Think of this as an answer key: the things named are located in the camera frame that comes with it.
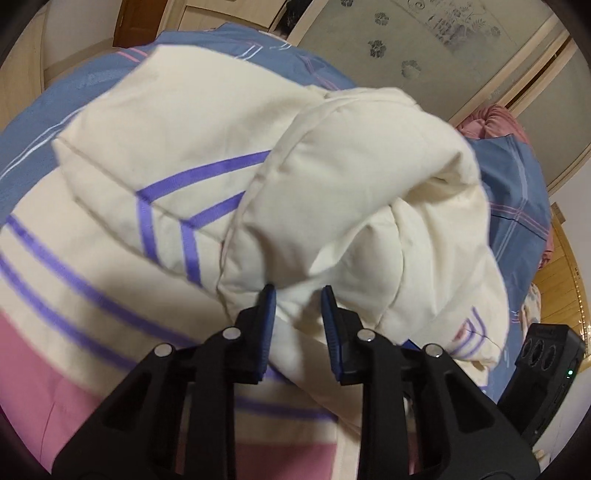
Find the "frosted glass panel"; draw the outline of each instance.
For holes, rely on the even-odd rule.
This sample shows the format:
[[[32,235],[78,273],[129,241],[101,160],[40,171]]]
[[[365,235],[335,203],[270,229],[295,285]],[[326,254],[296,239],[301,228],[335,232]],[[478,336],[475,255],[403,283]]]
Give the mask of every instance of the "frosted glass panel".
[[[329,0],[299,46],[449,119],[551,14],[540,0]]]
[[[591,143],[591,73],[580,51],[518,120],[550,184]]]

